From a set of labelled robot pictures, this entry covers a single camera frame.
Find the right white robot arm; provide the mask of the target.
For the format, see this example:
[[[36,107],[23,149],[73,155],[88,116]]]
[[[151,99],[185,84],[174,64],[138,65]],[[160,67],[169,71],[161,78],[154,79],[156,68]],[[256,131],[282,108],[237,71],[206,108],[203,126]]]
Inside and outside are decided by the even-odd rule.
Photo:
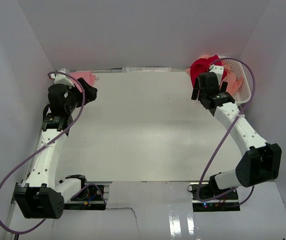
[[[269,143],[252,128],[234,98],[220,88],[216,73],[205,72],[196,78],[192,99],[199,100],[226,128],[242,154],[234,169],[210,177],[205,189],[212,198],[221,199],[232,188],[248,188],[278,178],[281,147]]]

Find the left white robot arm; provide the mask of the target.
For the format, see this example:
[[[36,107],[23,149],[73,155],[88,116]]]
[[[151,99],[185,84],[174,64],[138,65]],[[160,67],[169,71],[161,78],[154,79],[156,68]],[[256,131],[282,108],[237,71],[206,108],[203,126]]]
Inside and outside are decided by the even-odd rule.
[[[86,178],[83,175],[69,175],[59,183],[55,174],[61,151],[68,138],[68,127],[72,124],[72,112],[96,100],[97,89],[84,78],[76,86],[55,83],[48,88],[49,104],[43,111],[39,148],[44,148],[33,160],[33,165],[25,183],[15,188],[14,199],[23,216],[27,219],[59,219],[64,205],[76,197],[82,200],[88,195]]]

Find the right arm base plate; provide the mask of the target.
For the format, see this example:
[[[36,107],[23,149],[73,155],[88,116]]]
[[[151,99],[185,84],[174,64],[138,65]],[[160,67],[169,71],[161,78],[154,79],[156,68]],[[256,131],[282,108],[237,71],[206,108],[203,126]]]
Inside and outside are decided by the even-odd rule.
[[[192,206],[194,213],[209,213],[209,212],[238,212],[240,211],[239,196],[236,190],[219,198],[201,202],[197,200],[198,182],[192,182],[187,191],[192,195]]]

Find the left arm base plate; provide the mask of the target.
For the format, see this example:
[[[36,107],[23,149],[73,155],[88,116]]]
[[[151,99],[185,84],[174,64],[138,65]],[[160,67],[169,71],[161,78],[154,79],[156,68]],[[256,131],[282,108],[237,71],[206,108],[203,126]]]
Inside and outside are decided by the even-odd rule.
[[[109,198],[109,184],[99,184],[97,183],[97,187],[91,185],[87,189],[85,189],[80,195],[69,200],[64,205],[64,210],[75,210],[75,211],[103,211],[106,209],[106,202]]]

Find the red t shirt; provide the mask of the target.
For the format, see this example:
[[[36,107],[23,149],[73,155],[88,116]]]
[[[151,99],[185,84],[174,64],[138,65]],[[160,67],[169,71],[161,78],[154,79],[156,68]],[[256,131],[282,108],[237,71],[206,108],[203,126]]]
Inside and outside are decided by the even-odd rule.
[[[206,72],[209,69],[209,66],[215,60],[218,60],[219,57],[217,55],[202,55],[199,59],[197,59],[190,67],[190,77],[191,83],[194,87],[196,78],[199,74]]]

